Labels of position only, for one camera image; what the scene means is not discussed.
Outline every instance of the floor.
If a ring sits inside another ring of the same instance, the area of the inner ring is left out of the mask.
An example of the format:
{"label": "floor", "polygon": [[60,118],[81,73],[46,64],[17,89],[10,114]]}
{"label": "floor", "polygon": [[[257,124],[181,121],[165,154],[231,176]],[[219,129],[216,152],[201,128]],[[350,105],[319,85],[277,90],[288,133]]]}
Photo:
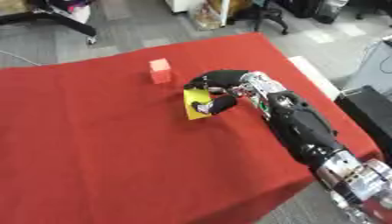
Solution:
{"label": "floor", "polygon": [[[65,27],[39,22],[0,26],[0,51],[14,53],[39,64],[57,64],[168,45],[194,39],[250,32],[246,22],[214,31],[197,31],[186,14],[173,16],[164,0],[106,0],[93,6],[89,23],[99,31],[99,42],[87,46],[83,35]],[[392,34],[390,18],[367,15],[354,20],[355,10],[346,8],[332,25],[298,19],[285,13],[290,34],[282,36],[272,23],[262,33],[287,57],[302,56],[337,86],[361,62],[366,47]],[[26,67],[29,63],[0,53],[0,67]],[[349,223],[333,206],[321,187],[313,184],[290,199],[258,224]]]}

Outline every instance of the yellow block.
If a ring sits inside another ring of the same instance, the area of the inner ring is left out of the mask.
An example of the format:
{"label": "yellow block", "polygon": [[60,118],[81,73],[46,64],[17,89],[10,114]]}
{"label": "yellow block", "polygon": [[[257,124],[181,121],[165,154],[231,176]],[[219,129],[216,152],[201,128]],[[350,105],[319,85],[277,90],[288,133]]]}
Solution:
{"label": "yellow block", "polygon": [[193,102],[207,103],[210,101],[211,98],[210,98],[210,94],[208,93],[208,90],[204,90],[204,89],[185,90],[184,89],[184,104],[185,104],[186,114],[188,115],[189,120],[209,117],[210,115],[205,115],[197,112],[192,107],[192,103]]}

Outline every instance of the robot finger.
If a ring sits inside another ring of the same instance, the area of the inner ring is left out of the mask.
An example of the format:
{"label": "robot finger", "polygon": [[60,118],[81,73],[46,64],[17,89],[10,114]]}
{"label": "robot finger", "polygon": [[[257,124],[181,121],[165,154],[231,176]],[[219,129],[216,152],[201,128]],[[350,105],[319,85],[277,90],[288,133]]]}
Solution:
{"label": "robot finger", "polygon": [[212,114],[217,115],[227,109],[231,109],[233,106],[237,105],[237,99],[232,95],[223,95],[221,97],[215,98],[208,103],[201,103],[194,101],[192,107],[199,113],[202,114]]}

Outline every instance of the robotic arm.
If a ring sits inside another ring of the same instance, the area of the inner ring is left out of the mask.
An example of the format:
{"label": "robotic arm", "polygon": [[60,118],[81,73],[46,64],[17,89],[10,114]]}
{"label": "robotic arm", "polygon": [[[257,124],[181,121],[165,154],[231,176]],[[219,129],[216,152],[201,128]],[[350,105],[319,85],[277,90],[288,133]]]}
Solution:
{"label": "robotic arm", "polygon": [[382,221],[382,212],[392,209],[392,169],[376,159],[359,161],[336,140],[338,132],[312,105],[267,74],[212,71],[184,88],[224,94],[209,103],[193,102],[192,107],[203,114],[217,115],[235,106],[236,98],[249,98],[291,156],[309,168],[353,222]]}

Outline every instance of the wire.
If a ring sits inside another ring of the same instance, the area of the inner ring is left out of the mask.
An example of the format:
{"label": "wire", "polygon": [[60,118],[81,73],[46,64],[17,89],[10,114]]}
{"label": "wire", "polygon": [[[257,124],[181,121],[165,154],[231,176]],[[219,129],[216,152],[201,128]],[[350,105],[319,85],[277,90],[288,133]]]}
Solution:
{"label": "wire", "polygon": [[15,55],[15,54],[11,53],[11,52],[5,52],[5,51],[0,50],[0,53],[9,55],[9,56],[11,56],[11,57],[13,57],[13,58],[17,58],[17,59],[23,60],[23,61],[25,61],[25,62],[28,62],[28,63],[34,65],[34,66],[38,66],[38,67],[42,66],[42,65],[39,64],[39,63],[35,63],[35,62],[30,61],[29,59],[26,59],[26,58],[24,58],[24,57],[17,56],[17,55]]}
{"label": "wire", "polygon": [[392,56],[388,56],[386,59],[384,59],[381,63],[380,63],[380,71],[382,71],[385,74],[392,74],[392,71],[385,71],[382,67],[384,65],[384,63],[389,60]]}

